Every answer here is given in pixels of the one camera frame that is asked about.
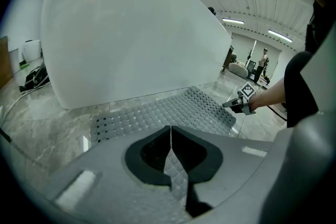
hand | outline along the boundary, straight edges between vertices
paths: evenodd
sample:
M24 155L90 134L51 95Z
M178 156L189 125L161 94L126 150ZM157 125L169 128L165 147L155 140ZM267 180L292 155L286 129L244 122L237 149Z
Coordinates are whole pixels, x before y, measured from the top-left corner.
M252 111L255 111L259 107L259 99L260 99L261 94L256 93L252 95L248 103L251 105Z

person's arm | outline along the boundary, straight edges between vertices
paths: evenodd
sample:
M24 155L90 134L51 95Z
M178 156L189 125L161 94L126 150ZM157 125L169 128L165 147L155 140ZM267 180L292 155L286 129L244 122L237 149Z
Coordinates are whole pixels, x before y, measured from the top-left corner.
M254 94L250 98L249 104L252 107L252 111L254 111L262 106L280 104L285 101L285 86L282 78L268 90L263 91L262 93Z

black cable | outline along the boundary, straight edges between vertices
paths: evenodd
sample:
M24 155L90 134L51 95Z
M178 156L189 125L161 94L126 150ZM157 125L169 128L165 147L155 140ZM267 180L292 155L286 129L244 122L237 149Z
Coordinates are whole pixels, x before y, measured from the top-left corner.
M275 114L277 114L280 118L282 118L284 121L287 121L287 119L283 118L282 116L279 115L278 112L276 112L273 108L271 108L270 106L267 106L269 109L271 109Z
M38 68L40 68L42 65L40 65L39 67L37 67L37 68L34 68L31 72L29 72L29 74L31 74L32 72L34 72L34 70L36 70L36 69L38 69Z
M26 159L28 159L29 161L31 161L33 164L36 164L37 166L41 167L42 169L46 169L47 167L45 167L44 165L42 165L41 163L35 161L32 157L30 157L29 155L27 155L21 148L19 148L19 146L17 144L14 143L14 141L12 140L12 138L6 134L4 132L4 130L2 130L0 128L0 135L15 149L17 150L22 156L24 156Z
M240 127L240 129L239 129L239 133L238 133L238 135L237 135L237 138L239 138L239 136L240 136L240 132L242 131L242 128L243 128L243 124L244 124L244 120L245 120L245 118L246 118L246 116L243 118L243 121L242 121L242 125L241 125L241 127Z

gray perforated mat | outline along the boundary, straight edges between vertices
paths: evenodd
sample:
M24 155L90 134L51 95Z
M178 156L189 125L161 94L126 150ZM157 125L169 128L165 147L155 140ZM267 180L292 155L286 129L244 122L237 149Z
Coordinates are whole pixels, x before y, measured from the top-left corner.
M218 135L229 135L236 118L218 105L198 87L152 103L112 113L103 113L93 119L92 145L116 139L150 128L165 125L187 126ZM171 150L164 168L172 179L172 193L183 206L187 192L187 173Z

ceiling light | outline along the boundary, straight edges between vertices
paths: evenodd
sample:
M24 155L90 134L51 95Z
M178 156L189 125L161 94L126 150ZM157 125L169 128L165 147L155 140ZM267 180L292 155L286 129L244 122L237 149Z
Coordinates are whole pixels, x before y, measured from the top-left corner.
M230 22L230 23L237 23L237 24L241 24L241 25L244 24L244 22L241 21L241 20L223 19L223 21L225 21L225 22Z
M289 42L292 42L292 41L293 41L293 40L289 39L288 37L285 37L285 36L283 36L283 35L281 35L281 34L279 34L279 33L277 33L277 32L274 32L274 31L272 31L272 30L268 30L268 32L271 33L271 34L273 34L273 35L276 35L276 36L278 36L278 37L281 37L281 38L283 38L284 40L287 40L287 41L289 41Z

